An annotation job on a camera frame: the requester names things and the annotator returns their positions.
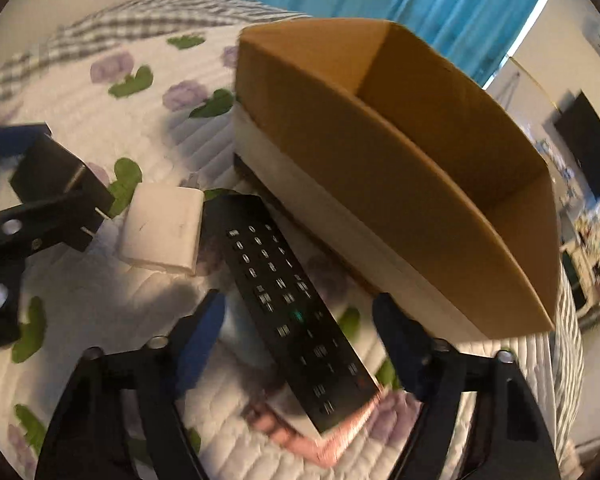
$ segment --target brown cardboard box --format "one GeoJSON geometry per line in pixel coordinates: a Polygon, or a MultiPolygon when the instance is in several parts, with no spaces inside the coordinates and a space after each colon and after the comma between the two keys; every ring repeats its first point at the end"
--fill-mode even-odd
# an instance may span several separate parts
{"type": "MultiPolygon", "coordinates": [[[[448,300],[436,317],[456,308],[487,338],[552,329],[559,262],[548,169],[498,104],[408,30],[366,19],[247,28],[236,93],[288,167],[448,300]]],[[[267,182],[267,164],[237,136],[238,154],[303,222],[307,207],[280,196],[283,173],[267,182]]],[[[454,332],[451,314],[443,326],[408,296],[397,301],[435,335],[476,337],[454,332]]]]}

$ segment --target pink object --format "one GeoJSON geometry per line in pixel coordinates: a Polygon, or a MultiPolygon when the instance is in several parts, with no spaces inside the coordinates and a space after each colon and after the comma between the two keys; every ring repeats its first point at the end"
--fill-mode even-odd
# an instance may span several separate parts
{"type": "Polygon", "coordinates": [[[252,403],[246,420],[252,428],[268,434],[280,447],[320,467],[330,468],[336,465],[381,398],[382,394],[375,396],[337,428],[331,430],[325,439],[318,442],[302,436],[264,402],[252,403]]]}
{"type": "Polygon", "coordinates": [[[389,446],[404,446],[421,406],[413,394],[404,390],[389,392],[366,422],[369,437],[389,446]]]}

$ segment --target remote control button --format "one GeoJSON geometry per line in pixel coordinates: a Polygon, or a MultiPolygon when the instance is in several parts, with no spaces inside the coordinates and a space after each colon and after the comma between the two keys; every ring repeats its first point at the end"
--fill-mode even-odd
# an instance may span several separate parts
{"type": "Polygon", "coordinates": [[[299,310],[294,310],[291,313],[291,319],[293,319],[294,321],[297,321],[300,324],[303,324],[304,321],[305,321],[304,320],[304,315],[299,310]]]}
{"type": "Polygon", "coordinates": [[[325,345],[318,345],[314,347],[314,355],[318,359],[323,359],[324,357],[327,357],[327,354],[327,347],[325,345]]]}
{"type": "Polygon", "coordinates": [[[291,330],[289,329],[288,325],[279,326],[277,330],[280,337],[287,337],[289,334],[291,334],[291,330]]]}
{"type": "Polygon", "coordinates": [[[324,384],[317,384],[314,386],[314,395],[320,399],[320,397],[326,395],[327,390],[324,388],[324,384]]]}
{"type": "Polygon", "coordinates": [[[375,386],[374,384],[372,384],[370,382],[370,380],[367,377],[365,377],[364,374],[356,377],[355,382],[356,382],[356,386],[358,387],[359,390],[366,390],[369,386],[375,386]]]}
{"type": "Polygon", "coordinates": [[[271,303],[271,296],[268,292],[263,292],[262,294],[258,295],[258,300],[261,304],[271,303]]]}
{"type": "Polygon", "coordinates": [[[309,286],[305,282],[296,282],[296,287],[306,297],[311,298],[311,293],[309,292],[309,286]]]}
{"type": "Polygon", "coordinates": [[[335,411],[335,408],[333,407],[333,404],[331,404],[331,402],[328,400],[320,408],[320,412],[323,415],[331,415],[331,413],[333,413],[334,411],[335,411]]]}

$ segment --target purple flower pattern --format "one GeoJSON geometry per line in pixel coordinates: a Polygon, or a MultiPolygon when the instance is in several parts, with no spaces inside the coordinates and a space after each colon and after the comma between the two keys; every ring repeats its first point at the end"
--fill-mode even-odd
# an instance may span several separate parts
{"type": "Polygon", "coordinates": [[[222,64],[227,68],[238,66],[238,47],[236,45],[224,48],[222,51],[222,64]]]}
{"type": "Polygon", "coordinates": [[[116,83],[131,74],[134,58],[130,52],[118,52],[95,61],[91,65],[92,83],[116,83]]]}
{"type": "Polygon", "coordinates": [[[25,476],[27,478],[33,478],[33,473],[36,470],[36,459],[33,456],[31,448],[24,439],[24,435],[19,428],[10,424],[7,430],[7,438],[9,444],[11,444],[11,447],[13,447],[16,452],[16,457],[24,469],[25,476]]]}
{"type": "Polygon", "coordinates": [[[316,255],[304,265],[315,290],[327,306],[341,303],[347,294],[347,274],[326,256],[316,255]]]}
{"type": "Polygon", "coordinates": [[[209,92],[199,82],[184,80],[173,85],[162,96],[162,104],[172,112],[195,108],[209,99],[209,92]]]}

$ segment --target green leaf pattern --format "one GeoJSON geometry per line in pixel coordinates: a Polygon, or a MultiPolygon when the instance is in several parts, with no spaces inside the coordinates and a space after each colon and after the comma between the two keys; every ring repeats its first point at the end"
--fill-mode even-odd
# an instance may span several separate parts
{"type": "Polygon", "coordinates": [[[113,171],[117,180],[107,188],[115,199],[109,209],[110,218],[115,218],[127,208],[134,197],[136,186],[142,182],[140,166],[130,158],[119,158],[113,166],[113,171]]]}
{"type": "Polygon", "coordinates": [[[360,311],[350,306],[338,320],[338,326],[350,343],[355,343],[360,332],[360,311]]]}
{"type": "Polygon", "coordinates": [[[16,418],[25,430],[24,439],[38,456],[42,449],[42,443],[45,441],[46,429],[42,422],[32,413],[24,404],[16,404],[13,408],[16,418]]]}
{"type": "Polygon", "coordinates": [[[382,386],[392,386],[395,378],[394,364],[387,358],[376,372],[376,379],[382,386]]]}
{"type": "Polygon", "coordinates": [[[222,196],[222,195],[240,195],[240,193],[238,193],[237,191],[234,191],[233,189],[226,189],[224,187],[216,187],[215,189],[206,189],[205,190],[205,201],[212,200],[216,196],[222,196]]]}
{"type": "Polygon", "coordinates": [[[234,95],[228,90],[221,88],[214,92],[210,99],[207,99],[202,106],[195,108],[189,115],[196,117],[217,117],[231,110],[234,105],[234,95]]]}
{"type": "MultiPolygon", "coordinates": [[[[195,428],[189,428],[187,430],[187,436],[189,437],[189,443],[191,444],[191,448],[196,454],[200,453],[200,446],[202,444],[202,440],[195,428]]],[[[138,460],[138,462],[142,462],[145,466],[153,467],[154,464],[151,462],[151,457],[149,456],[149,451],[146,448],[146,440],[142,438],[134,438],[130,437],[128,440],[129,446],[129,454],[138,460]]]]}
{"type": "Polygon", "coordinates": [[[23,363],[35,354],[45,340],[46,315],[42,300],[34,296],[29,301],[28,323],[20,324],[20,339],[11,347],[11,360],[23,363]]]}
{"type": "Polygon", "coordinates": [[[185,50],[186,48],[192,48],[199,44],[205,43],[205,38],[202,36],[196,36],[195,34],[185,34],[184,36],[175,36],[169,38],[167,43],[173,45],[178,50],[185,50]]]}
{"type": "Polygon", "coordinates": [[[122,83],[116,83],[109,88],[109,94],[120,99],[146,90],[154,83],[154,73],[147,65],[142,65],[135,76],[127,75],[122,83]]]}

